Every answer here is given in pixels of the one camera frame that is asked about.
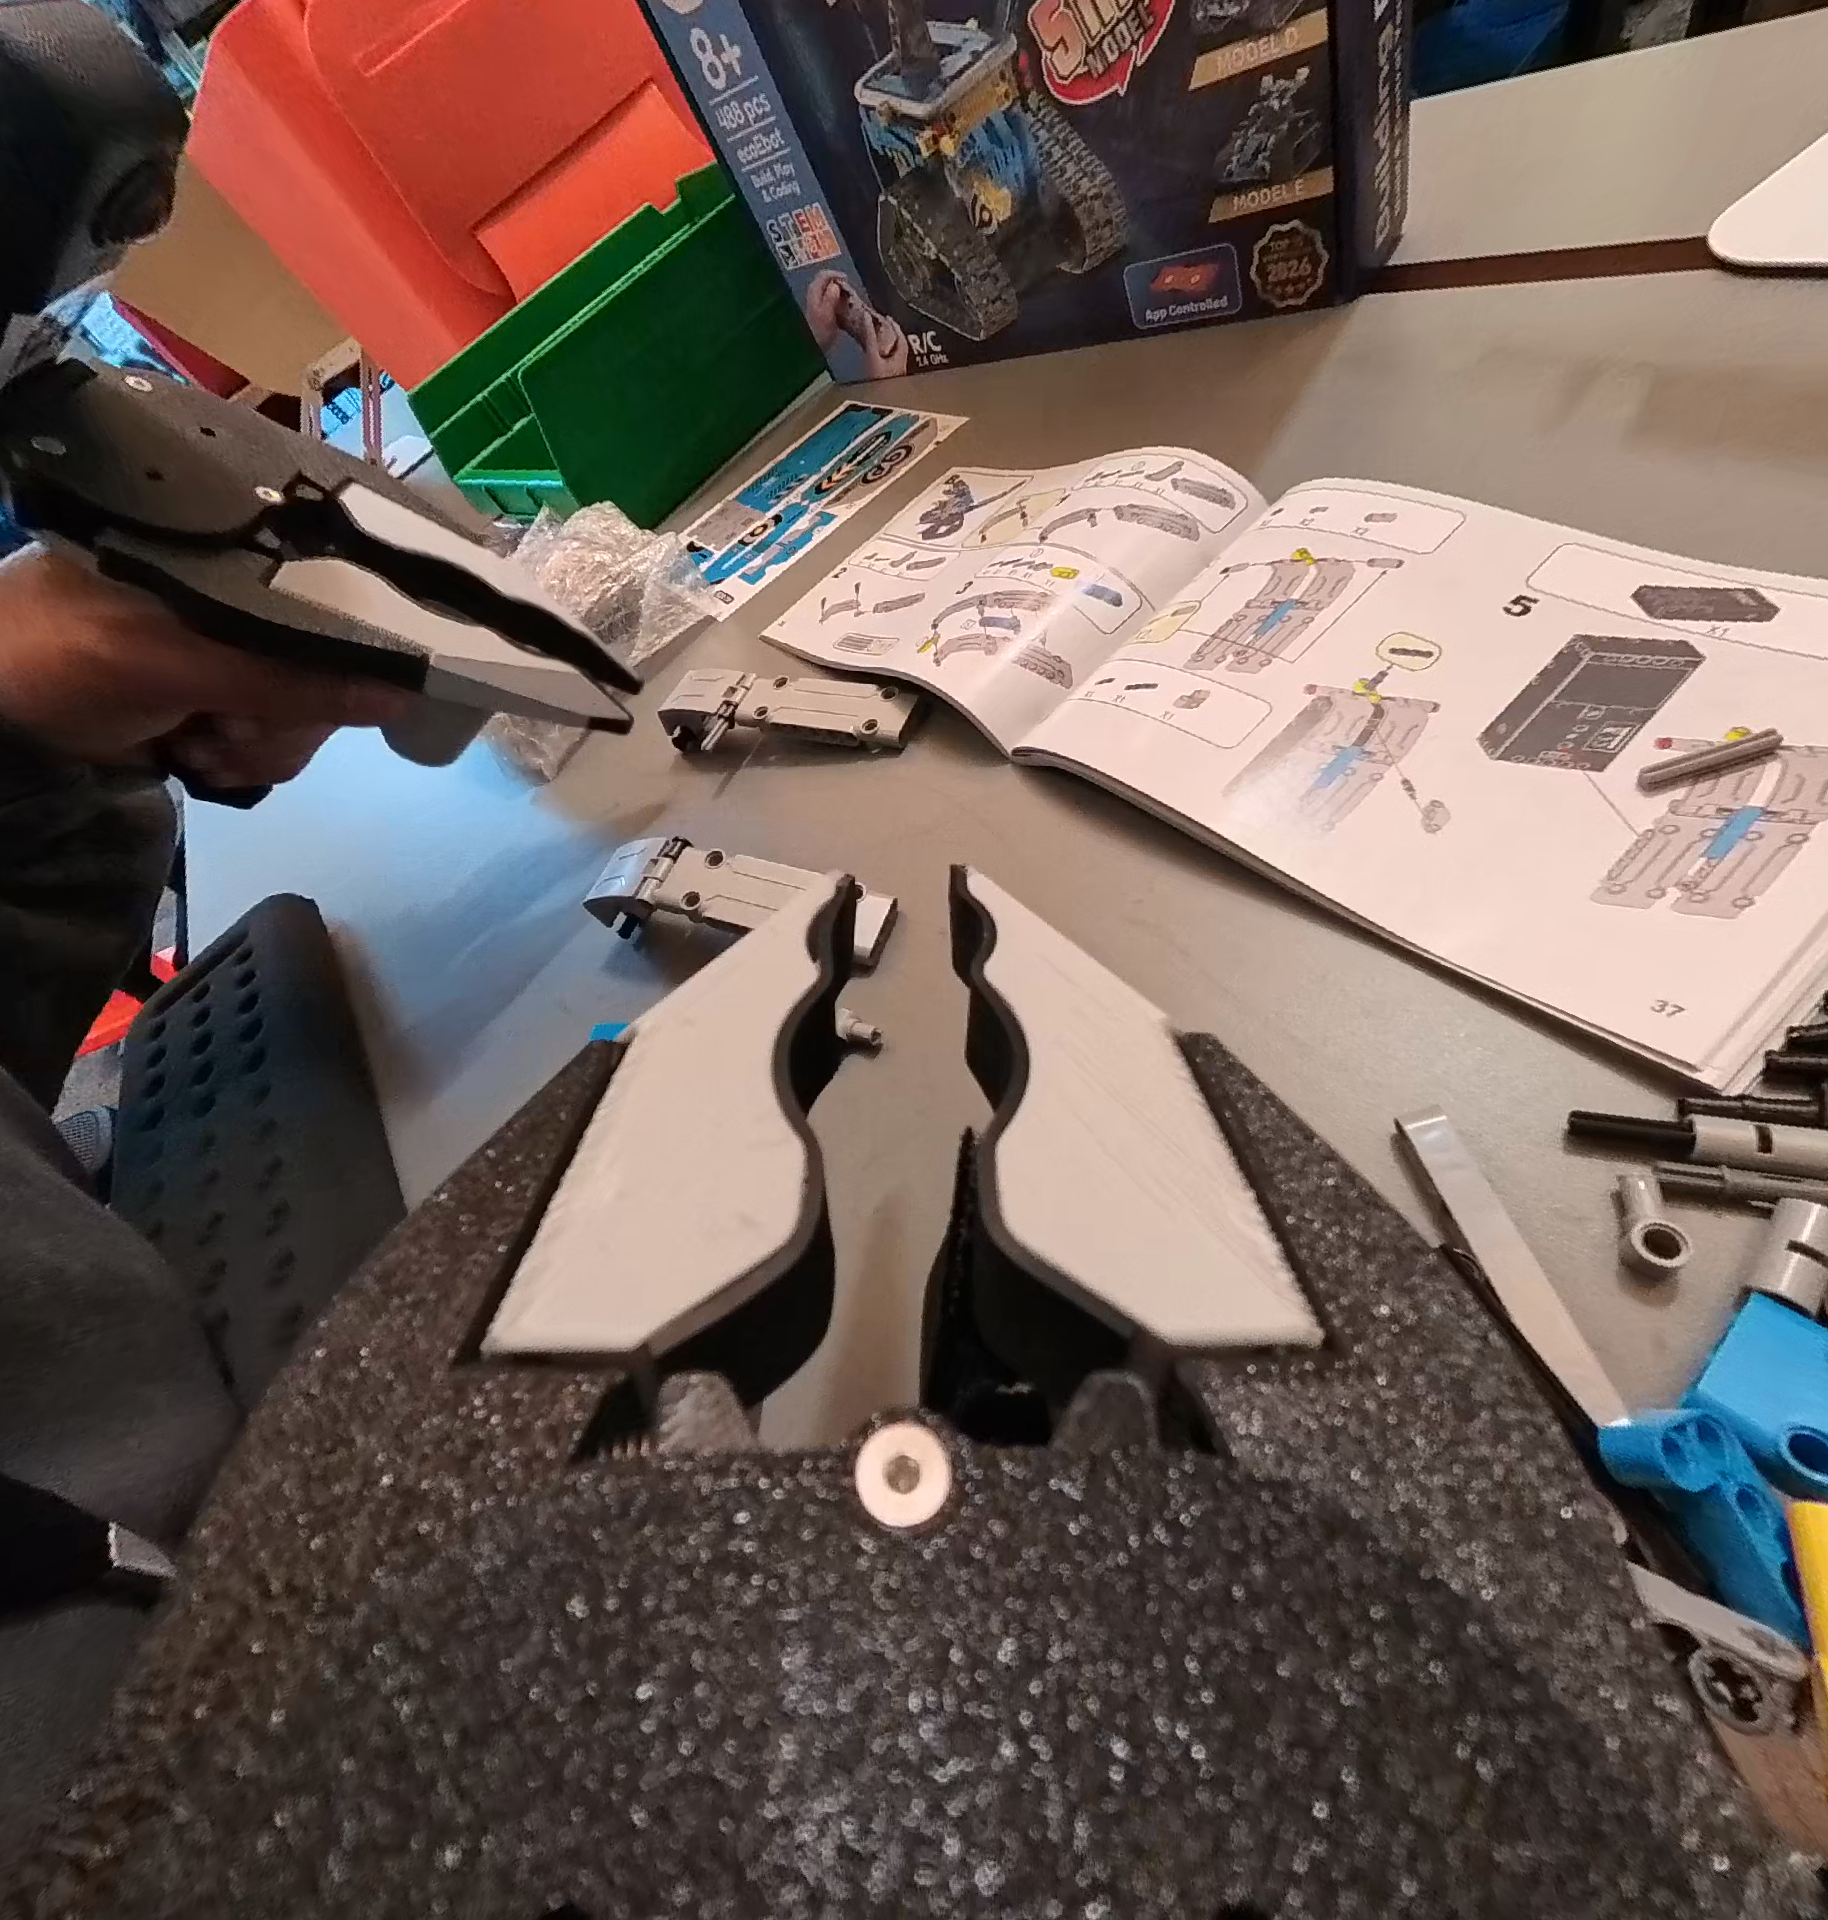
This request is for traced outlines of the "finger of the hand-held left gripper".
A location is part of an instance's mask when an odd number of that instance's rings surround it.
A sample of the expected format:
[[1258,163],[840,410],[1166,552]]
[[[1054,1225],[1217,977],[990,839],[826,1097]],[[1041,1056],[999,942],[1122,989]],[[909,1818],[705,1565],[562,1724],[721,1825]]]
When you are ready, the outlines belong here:
[[[484,614],[427,605],[349,561],[283,564],[277,591],[400,636],[424,657],[422,696],[435,706],[482,716],[631,733],[628,690],[614,681],[618,661],[585,627],[537,596],[492,593]],[[511,614],[512,627],[489,624]]]
[[[337,515],[341,518],[337,558],[365,567],[427,605],[484,614],[492,593],[506,599],[537,596],[545,606],[570,616],[512,558],[365,485],[338,491]],[[512,616],[489,614],[489,624],[511,630]],[[618,661],[611,674],[631,696],[640,695],[641,678],[632,670]]]

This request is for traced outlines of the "white metal stand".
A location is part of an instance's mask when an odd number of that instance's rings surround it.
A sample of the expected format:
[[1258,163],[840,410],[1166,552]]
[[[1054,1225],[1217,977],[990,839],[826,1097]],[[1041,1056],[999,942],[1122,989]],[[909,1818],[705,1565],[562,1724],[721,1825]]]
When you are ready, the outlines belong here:
[[1708,251],[1738,272],[1828,275],[1828,133],[1724,210]]

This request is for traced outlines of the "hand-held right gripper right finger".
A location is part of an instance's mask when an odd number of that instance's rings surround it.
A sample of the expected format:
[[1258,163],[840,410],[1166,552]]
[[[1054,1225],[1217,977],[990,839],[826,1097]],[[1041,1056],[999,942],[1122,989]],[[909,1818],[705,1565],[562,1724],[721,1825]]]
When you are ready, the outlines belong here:
[[1192,1363],[1318,1355],[1279,1212],[1166,1011],[964,864],[949,959],[989,1116],[929,1280],[929,1409],[1060,1418],[1100,1376],[1161,1403]]

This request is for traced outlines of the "green storage bin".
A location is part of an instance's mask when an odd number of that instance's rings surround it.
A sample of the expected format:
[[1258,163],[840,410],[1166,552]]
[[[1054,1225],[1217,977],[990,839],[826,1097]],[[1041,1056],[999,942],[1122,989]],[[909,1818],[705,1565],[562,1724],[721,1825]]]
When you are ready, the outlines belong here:
[[782,272],[711,163],[427,374],[409,404],[484,515],[611,504],[659,524],[824,373]]

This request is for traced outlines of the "blue sticker sheet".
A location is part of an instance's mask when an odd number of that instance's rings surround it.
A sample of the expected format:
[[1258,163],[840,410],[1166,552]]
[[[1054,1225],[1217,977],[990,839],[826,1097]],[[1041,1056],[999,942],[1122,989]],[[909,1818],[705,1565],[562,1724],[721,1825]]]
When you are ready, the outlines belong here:
[[685,531],[709,616],[779,581],[964,425],[964,416],[843,402]]

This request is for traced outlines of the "grey toy panel assembly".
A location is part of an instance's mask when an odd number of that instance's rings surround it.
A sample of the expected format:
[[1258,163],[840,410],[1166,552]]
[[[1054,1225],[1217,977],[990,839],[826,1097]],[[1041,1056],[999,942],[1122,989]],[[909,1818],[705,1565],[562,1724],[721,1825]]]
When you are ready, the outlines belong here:
[[621,941],[637,941],[656,916],[745,936],[772,921],[806,928],[832,887],[834,877],[816,869],[685,835],[647,835],[614,851],[583,906]]
[[673,746],[711,752],[734,733],[763,733],[794,746],[902,749],[926,712],[905,688],[868,678],[755,674],[694,669],[659,706]]

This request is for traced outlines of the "black perforated chair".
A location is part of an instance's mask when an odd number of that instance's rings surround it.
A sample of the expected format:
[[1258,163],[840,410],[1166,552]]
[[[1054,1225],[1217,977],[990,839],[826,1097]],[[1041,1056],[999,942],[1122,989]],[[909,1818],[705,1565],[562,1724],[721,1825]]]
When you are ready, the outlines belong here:
[[240,1409],[405,1214],[338,953],[258,901],[136,1017],[111,1210],[178,1274]]

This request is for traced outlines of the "white instruction booklet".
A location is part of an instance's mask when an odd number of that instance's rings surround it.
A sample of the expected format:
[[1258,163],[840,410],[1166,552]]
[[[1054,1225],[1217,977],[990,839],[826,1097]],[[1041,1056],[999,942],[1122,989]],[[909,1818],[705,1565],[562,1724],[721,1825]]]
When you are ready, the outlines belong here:
[[1828,980],[1828,581],[1135,447],[946,471],[766,639],[1711,1089]]

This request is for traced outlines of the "tan board on white stand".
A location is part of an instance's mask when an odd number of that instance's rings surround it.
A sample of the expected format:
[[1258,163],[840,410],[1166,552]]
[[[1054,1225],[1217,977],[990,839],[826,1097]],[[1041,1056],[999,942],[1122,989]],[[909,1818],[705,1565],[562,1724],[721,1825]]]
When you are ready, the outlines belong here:
[[220,397],[298,402],[302,431],[326,440],[326,399],[360,393],[360,452],[384,465],[382,374],[373,357],[182,159],[173,210],[137,242],[110,293],[177,370]]

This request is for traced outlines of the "toy robot kit box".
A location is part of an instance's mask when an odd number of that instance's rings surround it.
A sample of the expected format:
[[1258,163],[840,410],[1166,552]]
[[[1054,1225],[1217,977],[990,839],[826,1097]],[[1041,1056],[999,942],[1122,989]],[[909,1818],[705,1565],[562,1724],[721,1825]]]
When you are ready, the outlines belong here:
[[1405,231],[1406,2],[641,12],[840,386],[1318,312]]

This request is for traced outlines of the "grey desk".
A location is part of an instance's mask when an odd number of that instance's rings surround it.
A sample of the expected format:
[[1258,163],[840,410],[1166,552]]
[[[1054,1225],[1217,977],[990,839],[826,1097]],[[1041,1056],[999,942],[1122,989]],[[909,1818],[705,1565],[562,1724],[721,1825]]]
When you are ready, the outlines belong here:
[[[947,445],[779,586],[659,660],[769,672],[763,627],[944,467],[1047,467],[1199,447],[1265,493],[1367,475],[1708,564],[1828,579],[1828,278],[1741,277],[1716,215],[1828,130],[1828,8],[1419,103],[1409,233],[1381,288],[1299,320],[949,369],[859,387],[964,420]],[[1692,1223],[1659,1299],[1619,1268],[1608,1160],[1574,1108],[1661,1112],[1670,1086],[1610,1048],[1421,968],[1083,779],[1019,770],[949,712],[900,757],[694,760],[647,708],[545,789],[484,747],[446,770],[345,733],[256,810],[186,819],[207,944],[275,893],[341,947],[400,1183],[419,1202],[569,1062],[705,959],[659,920],[620,947],[583,910],[611,846],[656,830],[852,869],[900,923],[852,1001],[886,1030],[816,1103],[839,1301],[763,1412],[822,1448],[916,1401],[920,1313],[963,1132],[947,873],[966,861],[1187,1030],[1217,1034],[1419,1228],[1394,1137],[1461,1132],[1622,1392],[1673,1395],[1719,1331],[1754,1230]]]

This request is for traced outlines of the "person's left hand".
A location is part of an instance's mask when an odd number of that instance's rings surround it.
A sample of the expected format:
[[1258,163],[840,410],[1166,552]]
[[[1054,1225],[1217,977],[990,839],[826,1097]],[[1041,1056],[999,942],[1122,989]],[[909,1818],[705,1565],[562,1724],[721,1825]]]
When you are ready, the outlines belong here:
[[199,636],[161,599],[28,549],[0,566],[0,721],[90,765],[244,792],[382,729],[403,690]]

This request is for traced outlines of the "grey toy axle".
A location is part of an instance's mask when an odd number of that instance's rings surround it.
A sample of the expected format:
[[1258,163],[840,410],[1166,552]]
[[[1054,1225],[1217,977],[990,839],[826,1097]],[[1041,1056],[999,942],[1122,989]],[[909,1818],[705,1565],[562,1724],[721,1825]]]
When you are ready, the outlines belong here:
[[1635,776],[1635,789],[1645,795],[1654,795],[1695,779],[1728,776],[1775,758],[1784,746],[1785,738],[1780,731],[1763,731],[1703,744],[1693,749],[1678,749],[1641,767]]

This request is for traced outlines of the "orange plastic container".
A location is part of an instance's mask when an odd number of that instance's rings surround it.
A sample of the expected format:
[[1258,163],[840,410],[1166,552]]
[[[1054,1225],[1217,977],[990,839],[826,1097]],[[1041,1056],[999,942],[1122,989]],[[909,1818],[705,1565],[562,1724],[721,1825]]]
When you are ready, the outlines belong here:
[[188,159],[414,387],[717,155],[635,2],[251,2]]

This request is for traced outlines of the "person's left forearm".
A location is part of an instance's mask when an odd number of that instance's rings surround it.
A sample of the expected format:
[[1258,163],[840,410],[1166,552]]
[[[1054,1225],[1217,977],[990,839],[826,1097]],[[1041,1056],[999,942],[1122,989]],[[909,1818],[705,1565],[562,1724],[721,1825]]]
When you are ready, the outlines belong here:
[[43,1116],[142,957],[178,843],[153,774],[79,765],[0,727],[0,1116]]

